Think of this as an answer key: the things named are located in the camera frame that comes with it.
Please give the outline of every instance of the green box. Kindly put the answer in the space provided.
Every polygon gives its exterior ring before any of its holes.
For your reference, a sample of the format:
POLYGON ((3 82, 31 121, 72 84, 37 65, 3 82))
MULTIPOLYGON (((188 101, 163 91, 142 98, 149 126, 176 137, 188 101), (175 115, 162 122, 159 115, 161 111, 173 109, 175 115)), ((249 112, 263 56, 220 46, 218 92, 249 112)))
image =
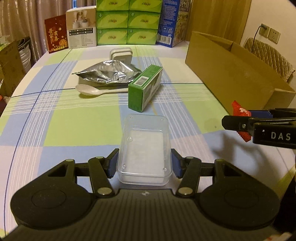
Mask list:
POLYGON ((127 44, 155 44, 157 39, 157 30, 129 28, 127 44))
POLYGON ((126 44, 127 28, 97 29, 97 45, 126 44))
POLYGON ((128 27, 158 29, 160 13, 129 11, 128 27))
POLYGON ((99 11, 126 11, 129 0, 96 0, 96 10, 99 11))
POLYGON ((161 12, 162 0, 130 0, 129 9, 133 11, 161 12))
POLYGON ((150 65, 128 85, 128 107, 143 112, 160 86, 163 68, 150 65))
POLYGON ((96 13, 97 28, 127 28, 128 11, 110 11, 96 13))

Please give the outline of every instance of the power cord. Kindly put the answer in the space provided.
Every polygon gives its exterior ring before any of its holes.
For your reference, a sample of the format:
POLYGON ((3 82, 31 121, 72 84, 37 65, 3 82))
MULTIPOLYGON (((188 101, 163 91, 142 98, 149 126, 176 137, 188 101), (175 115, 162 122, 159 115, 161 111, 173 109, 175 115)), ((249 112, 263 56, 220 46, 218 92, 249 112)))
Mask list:
POLYGON ((258 29, 257 29, 257 31, 256 31, 256 33, 255 33, 254 39, 253 39, 253 44, 252 44, 251 53, 253 53, 253 47, 254 47, 255 37, 256 37, 256 35, 257 35, 257 33, 258 33, 258 31, 259 31, 260 28, 264 28, 265 30, 267 30, 267 27, 266 27, 264 24, 261 24, 261 25, 258 27, 258 29))

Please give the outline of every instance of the wall outlet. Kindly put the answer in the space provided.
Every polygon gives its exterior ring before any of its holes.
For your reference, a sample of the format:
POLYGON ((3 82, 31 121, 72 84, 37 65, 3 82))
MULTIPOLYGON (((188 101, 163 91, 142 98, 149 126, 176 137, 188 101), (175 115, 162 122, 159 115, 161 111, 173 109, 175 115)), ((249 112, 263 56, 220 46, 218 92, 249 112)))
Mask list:
POLYGON ((279 37, 280 37, 281 33, 274 30, 273 28, 270 29, 269 31, 269 35, 268 35, 268 39, 274 43, 278 43, 279 41, 279 37))
POLYGON ((268 27, 267 25, 265 25, 263 23, 261 25, 264 25, 267 29, 264 29, 264 28, 260 27, 259 34, 262 35, 265 38, 268 38, 270 27, 268 27))

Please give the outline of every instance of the transparent plastic box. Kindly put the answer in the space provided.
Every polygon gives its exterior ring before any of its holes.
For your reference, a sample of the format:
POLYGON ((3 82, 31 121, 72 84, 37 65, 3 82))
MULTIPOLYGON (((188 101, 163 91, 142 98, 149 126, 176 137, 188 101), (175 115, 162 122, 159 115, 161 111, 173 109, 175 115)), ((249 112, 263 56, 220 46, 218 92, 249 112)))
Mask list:
POLYGON ((168 119, 128 115, 124 122, 116 170, 127 184, 165 185, 172 174, 168 119))

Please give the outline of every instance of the spoon handle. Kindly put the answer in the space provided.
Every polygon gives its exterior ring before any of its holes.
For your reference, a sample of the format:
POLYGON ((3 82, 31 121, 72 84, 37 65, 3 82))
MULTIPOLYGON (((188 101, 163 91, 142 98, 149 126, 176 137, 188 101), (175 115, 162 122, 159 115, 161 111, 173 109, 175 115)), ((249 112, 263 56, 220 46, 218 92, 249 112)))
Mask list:
POLYGON ((104 91, 104 94, 109 94, 109 93, 127 93, 128 88, 123 88, 123 89, 114 89, 114 90, 106 90, 104 91))

